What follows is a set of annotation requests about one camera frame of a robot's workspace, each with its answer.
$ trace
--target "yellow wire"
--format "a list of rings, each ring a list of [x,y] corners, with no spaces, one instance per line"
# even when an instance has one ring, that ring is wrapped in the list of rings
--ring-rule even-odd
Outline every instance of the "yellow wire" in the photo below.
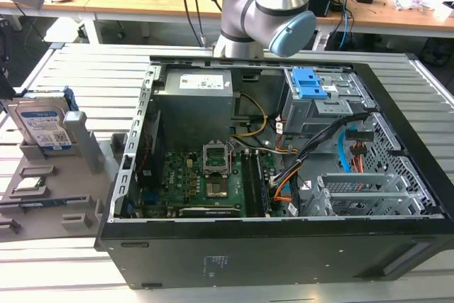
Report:
[[[259,105],[257,103],[257,101],[254,100],[251,96],[246,95],[246,94],[240,94],[240,96],[244,96],[244,97],[248,98],[252,103],[254,103],[257,106],[257,108],[259,108],[259,110],[262,112],[262,115],[263,115],[263,123],[258,131],[251,131],[250,133],[243,133],[243,134],[231,134],[231,136],[233,136],[234,138],[247,138],[248,136],[254,136],[254,135],[262,133],[265,130],[265,127],[267,126],[267,114],[265,113],[265,110],[263,110],[261,105]]]

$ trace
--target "motherboard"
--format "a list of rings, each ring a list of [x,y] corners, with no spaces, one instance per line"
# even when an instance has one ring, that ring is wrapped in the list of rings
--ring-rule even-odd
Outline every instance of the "motherboard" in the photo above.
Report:
[[[265,186],[276,172],[272,154],[242,150],[224,156],[220,148],[168,152],[161,187],[142,188],[136,213],[146,218],[278,215]],[[210,167],[227,172],[210,172]]]

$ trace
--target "chip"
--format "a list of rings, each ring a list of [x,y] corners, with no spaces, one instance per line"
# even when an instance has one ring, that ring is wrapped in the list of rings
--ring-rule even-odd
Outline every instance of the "chip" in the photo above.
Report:
[[[226,198],[227,196],[227,181],[225,179],[209,180],[206,183],[207,198]]]

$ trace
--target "slotted metal surface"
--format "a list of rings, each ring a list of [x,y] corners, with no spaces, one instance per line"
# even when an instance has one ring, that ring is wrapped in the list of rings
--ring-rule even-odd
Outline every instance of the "slotted metal surface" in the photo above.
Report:
[[[114,131],[130,128],[139,80],[143,78],[149,56],[154,54],[190,56],[210,55],[210,52],[199,48],[68,44],[61,50],[48,52],[26,84],[33,83],[33,87],[41,89],[71,84],[78,104],[87,113],[88,126],[98,139],[106,139]],[[420,73],[420,66],[411,64],[404,55],[306,52],[297,57],[369,63],[412,124],[423,128],[418,125],[430,127],[454,122],[449,103],[453,99],[447,101],[448,95],[443,93],[443,88],[437,89],[433,77],[423,75],[423,69]],[[454,133],[427,130],[418,130],[418,133],[454,179]],[[18,148],[21,140],[14,124],[0,114],[0,195],[21,157]],[[214,302],[219,299],[242,302],[245,296],[251,302],[383,302],[422,297],[425,298],[418,302],[428,302],[426,298],[433,297],[437,297],[437,302],[452,302],[454,297],[450,285],[454,278],[453,251],[437,255],[396,282],[131,292],[108,255],[93,253],[93,244],[93,238],[1,244],[0,296],[5,302],[36,300],[38,296],[47,302],[61,302],[68,297],[78,302],[92,302],[97,298],[115,302],[120,296],[129,302]]]
[[[99,140],[114,132],[126,132],[150,55],[209,56],[200,48],[148,47],[140,45],[66,44],[46,54],[27,79],[31,89],[69,85],[77,103],[87,113],[87,128]],[[265,57],[274,57],[266,53]],[[362,62],[371,66],[411,125],[448,176],[454,180],[454,99],[417,61],[401,54],[307,51],[295,56],[302,61]],[[22,135],[11,119],[0,116],[0,193],[21,156],[15,147]]]

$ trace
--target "power supply label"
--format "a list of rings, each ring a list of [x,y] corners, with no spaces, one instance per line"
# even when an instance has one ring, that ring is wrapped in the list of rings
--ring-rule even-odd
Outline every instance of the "power supply label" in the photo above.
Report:
[[[60,125],[56,111],[29,111],[21,113],[21,119],[37,144],[48,150],[67,150],[71,140]]]
[[[182,75],[179,79],[180,89],[224,89],[222,75]]]

